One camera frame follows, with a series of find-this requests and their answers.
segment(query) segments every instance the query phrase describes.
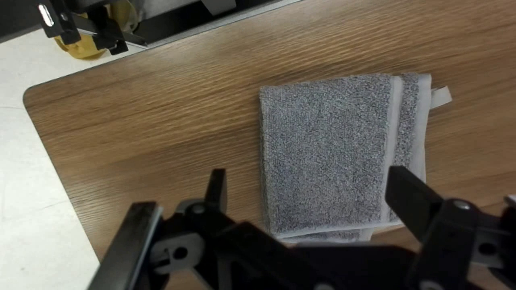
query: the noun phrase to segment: white floor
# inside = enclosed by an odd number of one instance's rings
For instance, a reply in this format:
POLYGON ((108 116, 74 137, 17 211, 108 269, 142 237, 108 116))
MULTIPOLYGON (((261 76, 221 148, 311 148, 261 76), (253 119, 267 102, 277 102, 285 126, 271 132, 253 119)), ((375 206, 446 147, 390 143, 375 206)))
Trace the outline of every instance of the white floor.
POLYGON ((0 44, 0 288, 85 288, 98 266, 22 93, 111 60, 74 60, 42 31, 0 44))

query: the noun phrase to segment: wood grain surface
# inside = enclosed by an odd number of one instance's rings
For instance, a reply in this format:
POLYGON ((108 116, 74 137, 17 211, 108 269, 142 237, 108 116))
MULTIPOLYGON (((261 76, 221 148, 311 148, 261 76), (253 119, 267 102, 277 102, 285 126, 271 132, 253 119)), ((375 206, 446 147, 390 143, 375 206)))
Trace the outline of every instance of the wood grain surface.
MULTIPOLYGON (((430 73, 427 179, 500 213, 516 190, 516 2, 304 0, 25 92, 25 108, 101 258, 129 205, 171 214, 229 174, 229 216, 259 224, 258 89, 430 73)), ((406 230, 375 237, 416 248, 406 230)), ((498 288, 482 271, 472 280, 498 288)))

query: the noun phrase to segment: wooden table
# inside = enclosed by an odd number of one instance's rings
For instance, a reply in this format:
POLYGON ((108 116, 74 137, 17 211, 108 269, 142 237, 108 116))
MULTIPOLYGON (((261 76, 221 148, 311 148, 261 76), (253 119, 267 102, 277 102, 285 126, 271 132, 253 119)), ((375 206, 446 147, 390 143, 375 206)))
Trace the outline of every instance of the wooden table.
MULTIPOLYGON (((229 216, 259 222, 258 89, 432 73, 429 184, 498 213, 516 190, 516 2, 304 0, 25 92, 27 111, 103 256, 129 205, 172 213, 229 171, 229 216)), ((414 247, 406 230, 377 237, 414 247)))

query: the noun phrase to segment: screw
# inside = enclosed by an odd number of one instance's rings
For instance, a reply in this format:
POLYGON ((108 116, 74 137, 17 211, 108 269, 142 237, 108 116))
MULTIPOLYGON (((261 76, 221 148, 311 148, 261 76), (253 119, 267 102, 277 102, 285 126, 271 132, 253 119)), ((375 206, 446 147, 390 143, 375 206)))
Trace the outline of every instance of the screw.
POLYGON ((329 284, 317 284, 314 290, 333 290, 333 287, 329 284))
POLYGON ((443 290, 440 284, 433 280, 421 280, 419 290, 443 290))
POLYGON ((193 211, 195 214, 203 214, 203 213, 204 213, 204 206, 203 206, 203 205, 195 205, 195 206, 192 208, 192 211, 193 211))
POLYGON ((464 200, 453 200, 453 205, 454 205, 456 208, 459 208, 459 209, 464 209, 464 211, 469 211, 469 209, 471 209, 469 203, 466 203, 464 200))

